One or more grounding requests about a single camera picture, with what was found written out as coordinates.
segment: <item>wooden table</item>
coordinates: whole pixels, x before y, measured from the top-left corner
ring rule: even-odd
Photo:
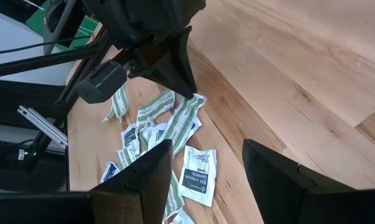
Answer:
[[[196,223],[262,222],[242,165],[244,138],[352,187],[375,187],[375,0],[207,0],[191,24],[189,59],[208,101],[187,144],[216,149],[218,161],[212,207],[185,198]],[[109,101],[77,100],[69,113],[71,190],[99,183],[105,163],[118,160],[120,132],[161,91],[129,80],[122,123],[101,123]],[[178,178],[183,153],[174,159]]]

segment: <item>black label on packet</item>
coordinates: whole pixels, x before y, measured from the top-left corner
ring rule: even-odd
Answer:
[[[207,180],[208,174],[185,169],[182,185],[191,190],[205,194],[207,192]]]

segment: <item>green panel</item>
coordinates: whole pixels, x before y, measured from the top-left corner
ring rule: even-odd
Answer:
[[[46,1],[41,7],[46,8],[49,5],[49,1]],[[44,35],[44,12],[42,10],[37,10],[36,13],[34,13],[26,22],[26,24],[35,32],[37,32],[39,35]],[[92,32],[95,30],[96,26],[98,25],[98,21],[92,18],[88,18],[85,16],[83,18],[83,21],[81,23],[80,28],[78,29],[78,32],[76,33],[75,37],[81,37],[85,35],[92,35]],[[64,47],[63,45],[56,44],[56,47],[58,47],[61,51],[66,50],[72,50],[74,47],[78,47],[81,45],[87,44],[88,39],[80,39],[80,40],[74,40],[70,47]]]

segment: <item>black cable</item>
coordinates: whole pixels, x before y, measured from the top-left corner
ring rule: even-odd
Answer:
[[[28,140],[25,140],[25,141],[22,141],[22,142],[19,142],[19,143],[14,143],[14,144],[6,144],[6,143],[0,143],[0,147],[3,146],[3,147],[16,147],[16,146],[21,146],[27,142],[32,142],[34,141],[34,139],[28,139]]]
[[[19,48],[16,48],[16,49],[1,50],[0,54],[16,52],[16,51],[30,49],[30,48],[33,48],[33,47],[39,47],[39,46],[48,45],[48,44],[59,44],[61,42],[66,42],[66,41],[70,41],[70,40],[86,39],[86,38],[89,38],[89,37],[90,36],[74,37],[74,38],[68,38],[68,39],[64,39],[64,40],[56,40],[56,41],[52,41],[52,42],[45,42],[45,43],[34,44],[34,45],[25,46],[25,47],[19,47]]]

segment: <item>wipe packet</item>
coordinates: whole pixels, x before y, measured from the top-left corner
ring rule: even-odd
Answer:
[[[143,150],[147,150],[148,148],[148,137],[147,137],[147,134],[144,135],[144,132],[147,128],[152,128],[155,126],[156,126],[156,123],[152,119],[150,119],[149,121],[146,122],[143,128],[139,130],[138,136],[139,136],[140,142],[142,142]]]
[[[129,144],[124,149],[118,150],[117,155],[120,160],[121,170],[123,170],[140,157],[140,152],[139,148],[136,148],[134,144]]]
[[[167,123],[159,124],[156,127],[148,128],[145,134],[148,137],[148,150],[154,148],[160,143],[161,138],[167,128]]]
[[[106,169],[105,169],[105,172],[102,175],[102,178],[100,179],[100,183],[103,183],[104,181],[112,178],[113,176],[115,176],[120,171],[121,170],[117,167],[117,165],[114,162],[112,162],[112,161],[107,162],[106,163]]]
[[[179,211],[181,211],[184,205],[185,201],[183,200],[179,191],[178,179],[173,171],[171,176],[171,185],[169,186],[167,202],[165,205],[164,220],[167,220],[174,214],[177,214]]]
[[[114,115],[121,121],[122,116],[128,111],[128,99],[126,98],[124,86],[125,84],[122,85],[112,96],[112,107],[102,122],[108,121]]]
[[[160,141],[164,139],[173,140],[173,156],[175,156],[189,139],[190,129],[197,117],[199,108],[206,103],[207,98],[194,94],[193,98],[183,98],[182,102],[175,109],[175,113],[168,121],[165,133]]]
[[[217,158],[214,149],[199,151],[186,146],[179,180],[181,195],[211,207],[217,175],[216,168]]]
[[[172,224],[194,224],[191,217],[184,211],[181,210],[174,218]]]
[[[136,126],[143,126],[149,120],[154,120],[158,115],[171,109],[175,103],[175,92],[166,90],[147,105],[139,107],[136,116]]]
[[[132,144],[139,150],[139,139],[136,132],[136,124],[130,124],[124,131],[121,132],[121,145],[125,149],[127,145]]]
[[[147,139],[148,139],[148,150],[154,148],[155,146],[157,146],[161,140],[163,139],[163,134],[165,132],[165,129],[167,127],[168,124],[159,124],[157,125],[155,128],[148,128],[144,135],[147,136]],[[193,124],[190,128],[190,130],[186,130],[186,131],[189,131],[189,134],[187,136],[187,140],[201,127],[201,122],[199,120],[199,118],[196,116],[193,120]]]

